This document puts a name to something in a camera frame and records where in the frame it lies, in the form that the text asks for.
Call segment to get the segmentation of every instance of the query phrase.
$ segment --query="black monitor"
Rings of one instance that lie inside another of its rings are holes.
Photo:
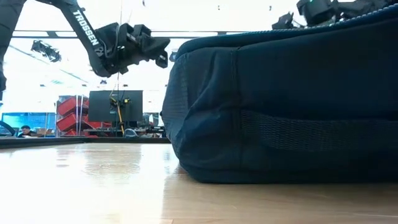
[[[88,121],[119,121],[118,109],[111,105],[110,96],[121,101],[129,99],[129,103],[120,107],[123,121],[142,121],[142,90],[91,91]]]

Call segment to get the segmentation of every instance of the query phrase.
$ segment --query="red storage bin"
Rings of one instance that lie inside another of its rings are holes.
[[[112,127],[112,124],[111,124],[111,123],[102,122],[102,124],[101,124],[101,122],[88,121],[88,116],[84,116],[83,118],[84,118],[83,121],[84,121],[86,124],[90,125],[93,129],[100,128],[101,125],[102,125],[103,128],[110,128],[110,127]]]
[[[63,136],[76,136],[77,133],[75,130],[69,130],[67,133],[65,133]]]
[[[70,115],[58,120],[57,127],[60,131],[69,131],[76,128],[76,114],[71,113]]]
[[[90,135],[90,132],[88,132],[88,131],[85,131],[83,134],[85,135],[85,137],[88,137],[88,138],[98,138],[97,135]]]
[[[88,105],[86,104],[88,100],[83,99],[83,112],[88,112]],[[81,105],[81,97],[79,97],[77,101],[77,105],[79,107],[80,112],[80,105]],[[57,113],[60,116],[65,116],[68,113],[72,113],[76,111],[76,97],[71,96],[69,99],[65,100],[64,102],[60,103],[57,108]]]

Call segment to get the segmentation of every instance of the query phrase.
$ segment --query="wire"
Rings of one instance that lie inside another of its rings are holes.
[[[120,120],[120,123],[122,123],[122,115],[121,115],[121,113],[120,113],[120,105],[119,105],[119,104],[118,104],[118,113],[119,113],[119,120]],[[123,134],[123,136],[124,136],[123,124],[121,124],[120,127],[121,127],[121,129],[122,129],[122,134]]]
[[[114,84],[113,89],[112,89],[111,93],[109,94],[109,99],[114,100],[114,101],[116,101],[116,99],[112,97],[112,93],[113,93],[114,90],[116,89],[116,85],[117,85],[117,84],[118,84],[118,83],[115,83],[115,84]]]
[[[111,51],[111,55],[108,55],[108,51],[107,51],[106,45],[104,47],[104,49],[105,49],[105,57],[106,58],[111,58],[111,57],[115,56],[115,54],[118,52],[119,28],[120,28],[120,25],[118,24],[118,26],[116,27],[115,43],[114,43],[113,49]]]
[[[122,93],[122,97],[120,97],[120,99],[122,99],[123,100],[123,97],[124,97],[124,92],[125,92],[126,90],[125,89],[123,89],[123,93]]]
[[[298,23],[295,19],[293,19],[293,22],[296,23],[297,25],[299,25],[301,28],[304,28],[305,26],[301,23]]]

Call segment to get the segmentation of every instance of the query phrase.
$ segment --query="cable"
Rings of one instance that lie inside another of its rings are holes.
[[[293,19],[293,22],[296,23],[297,25],[300,26],[300,28],[304,28],[305,26],[301,23],[298,23],[295,19]]]
[[[118,105],[118,113],[119,113],[119,120],[120,120],[120,123],[122,123],[122,115],[121,115],[121,113],[120,113],[120,106],[119,106],[119,105]],[[122,134],[123,134],[123,136],[124,136],[123,124],[121,124],[120,127],[121,127],[121,129],[122,129]]]
[[[116,103],[116,108],[118,109],[118,107],[119,107],[119,96],[117,94],[118,100],[116,100],[115,98],[112,97],[112,93],[116,89],[116,85],[117,84],[118,84],[117,82],[114,84],[113,89],[112,89],[111,93],[109,94],[109,99]],[[115,117],[114,117],[114,121],[115,121],[114,134],[115,134],[115,136],[118,135],[118,127],[119,127],[119,124],[118,124],[118,113],[120,113],[120,109],[118,109],[118,111],[117,111],[117,113],[115,114]]]
[[[108,48],[106,47],[106,44],[101,40],[101,42],[102,42],[103,45],[104,45],[105,57],[106,57],[106,58],[111,58],[111,57],[113,57],[113,56],[116,54],[116,52],[118,51],[118,44],[119,44],[119,28],[120,28],[120,25],[118,24],[118,26],[116,27],[116,37],[115,37],[116,42],[115,42],[115,45],[113,46],[113,49],[112,49],[112,51],[111,51],[111,55],[108,54]]]
[[[122,93],[122,97],[120,97],[120,99],[122,99],[123,100],[123,97],[124,97],[124,92],[125,92],[126,90],[125,89],[123,89],[123,93]]]

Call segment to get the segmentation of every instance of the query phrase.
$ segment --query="person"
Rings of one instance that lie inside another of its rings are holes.
[[[30,127],[28,125],[23,125],[21,129],[22,133],[18,135],[19,138],[24,138],[26,136],[32,136],[32,134],[36,134],[36,132],[30,130]]]

